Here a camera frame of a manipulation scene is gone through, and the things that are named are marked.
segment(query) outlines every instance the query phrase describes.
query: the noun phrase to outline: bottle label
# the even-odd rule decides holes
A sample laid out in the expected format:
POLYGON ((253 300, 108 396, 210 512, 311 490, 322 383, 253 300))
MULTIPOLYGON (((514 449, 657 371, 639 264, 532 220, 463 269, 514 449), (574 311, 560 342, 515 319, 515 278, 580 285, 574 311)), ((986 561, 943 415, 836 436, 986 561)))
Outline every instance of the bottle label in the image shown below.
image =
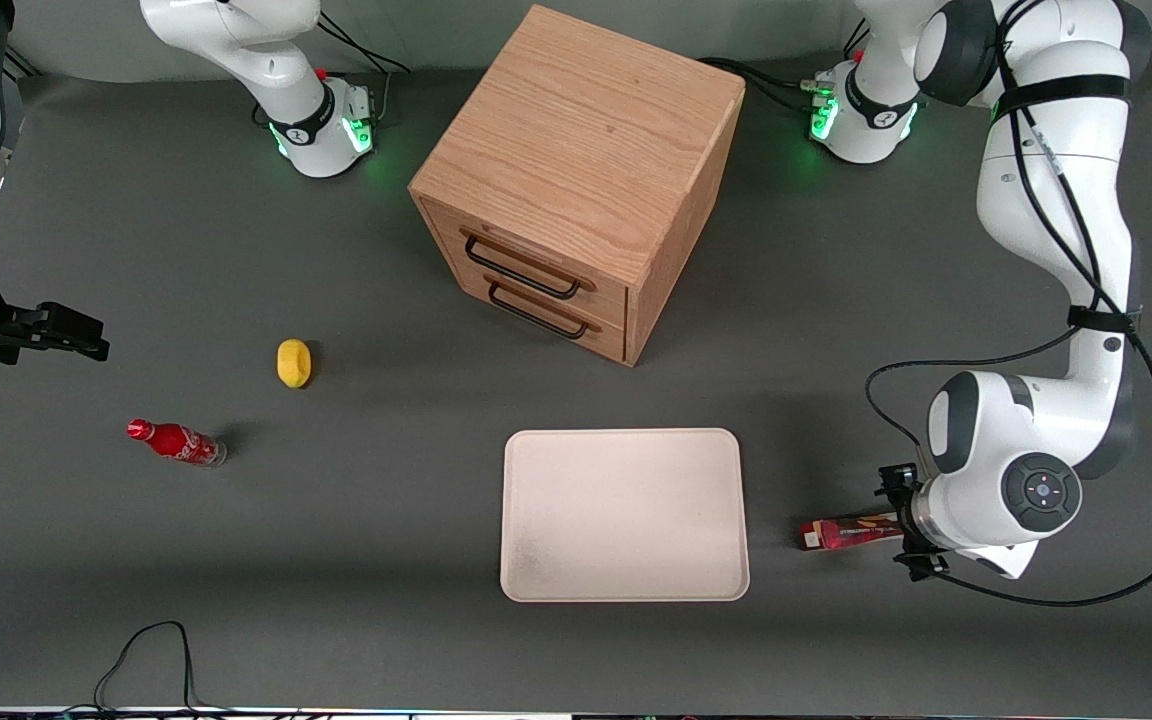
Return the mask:
POLYGON ((173 460, 189 462, 191 465, 210 465, 217 458, 217 441, 200 435, 190 429, 180 429, 184 433, 184 446, 173 455, 173 460))

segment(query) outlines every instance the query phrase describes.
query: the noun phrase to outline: black strap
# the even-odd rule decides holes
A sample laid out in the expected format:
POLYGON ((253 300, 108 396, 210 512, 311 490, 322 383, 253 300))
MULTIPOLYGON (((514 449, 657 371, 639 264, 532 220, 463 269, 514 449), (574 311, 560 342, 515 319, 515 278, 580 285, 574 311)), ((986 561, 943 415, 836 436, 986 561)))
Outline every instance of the black strap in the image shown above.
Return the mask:
POLYGON ((0 0, 0 14, 8 22, 8 29, 15 24, 15 3, 12 0, 0 0))
POLYGON ((851 103, 852 108, 864 115, 865 122, 869 123, 870 128, 887 129, 895 126, 896 120, 904 118, 905 113, 909 113, 909 109, 914 107, 914 98, 911 97, 908 103, 901 103, 900 105, 882 105, 882 103, 870 100, 869 97, 865 97, 864 92, 861 92, 861 86, 856 85, 856 68, 859 67, 859 65, 856 65, 847 74, 844 83, 847 100, 851 103))
POLYGON ((1033 85, 1011 88, 993 104, 993 119, 1006 118, 1016 109, 1053 100, 1073 100, 1076 97, 1116 97, 1129 103, 1132 82, 1119 76, 1073 76, 1044 79, 1033 85))
POLYGON ((286 137, 293 145, 312 145, 314 137, 319 136, 320 129, 326 127, 335 114, 335 92, 332 92, 332 88, 326 86, 326 83, 319 83, 319 85, 323 86, 323 103, 310 118, 297 123, 280 123, 273 118, 270 119, 270 124, 274 126, 275 131, 286 137))
POLYGON ((1138 329, 1140 310, 1137 309, 1124 314, 1114 314, 1105 313, 1102 310, 1087 310, 1083 305, 1073 305, 1064 321, 1074 325, 1075 328, 1085 328, 1101 333, 1134 334, 1138 329))

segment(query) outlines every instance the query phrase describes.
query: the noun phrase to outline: yellow sponge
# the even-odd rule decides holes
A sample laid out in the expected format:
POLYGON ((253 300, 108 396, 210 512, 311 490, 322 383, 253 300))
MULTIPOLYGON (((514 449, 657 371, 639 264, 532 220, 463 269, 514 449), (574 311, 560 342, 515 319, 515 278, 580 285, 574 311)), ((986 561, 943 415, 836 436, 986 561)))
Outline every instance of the yellow sponge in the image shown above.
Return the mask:
POLYGON ((297 388, 310 382, 310 347, 298 340, 285 340, 278 347, 278 379, 297 388))

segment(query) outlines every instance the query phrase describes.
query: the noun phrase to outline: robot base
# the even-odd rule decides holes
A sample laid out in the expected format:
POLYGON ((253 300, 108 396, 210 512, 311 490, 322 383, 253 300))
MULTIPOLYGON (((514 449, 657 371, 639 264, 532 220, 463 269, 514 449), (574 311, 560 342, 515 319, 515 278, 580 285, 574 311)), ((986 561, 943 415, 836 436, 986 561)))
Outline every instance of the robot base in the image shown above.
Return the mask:
POLYGON ((338 176, 374 146, 371 120, 371 93, 366 88, 349 85, 341 78, 327 78, 324 85, 335 96, 333 119, 317 134, 314 142, 296 145, 291 138, 270 131, 278 141, 278 151, 303 176, 328 179, 338 176))
MULTIPOLYGON (((842 160, 857 164, 871 164, 886 159, 896 150, 896 145, 909 136, 910 123, 918 105, 911 106, 901 118, 890 113, 890 122, 885 128, 869 127, 864 114, 851 106, 846 92, 840 92, 847 74, 856 67, 851 60, 842 61, 828 70, 820 70, 814 76, 818 85, 835 88, 826 94, 826 103, 812 115, 812 126, 808 137, 828 147, 829 152, 842 160)), ((878 115, 879 120, 886 118, 878 115)))

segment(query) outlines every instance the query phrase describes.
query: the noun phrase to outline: wooden cabinet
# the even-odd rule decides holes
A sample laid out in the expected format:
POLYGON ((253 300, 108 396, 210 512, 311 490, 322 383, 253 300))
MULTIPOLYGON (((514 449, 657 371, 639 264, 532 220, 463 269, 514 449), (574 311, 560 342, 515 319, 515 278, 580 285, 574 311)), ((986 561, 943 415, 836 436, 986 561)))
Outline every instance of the wooden cabinet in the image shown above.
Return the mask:
POLYGON ((700 236, 745 85, 532 6, 408 190, 461 288, 634 365, 700 236))

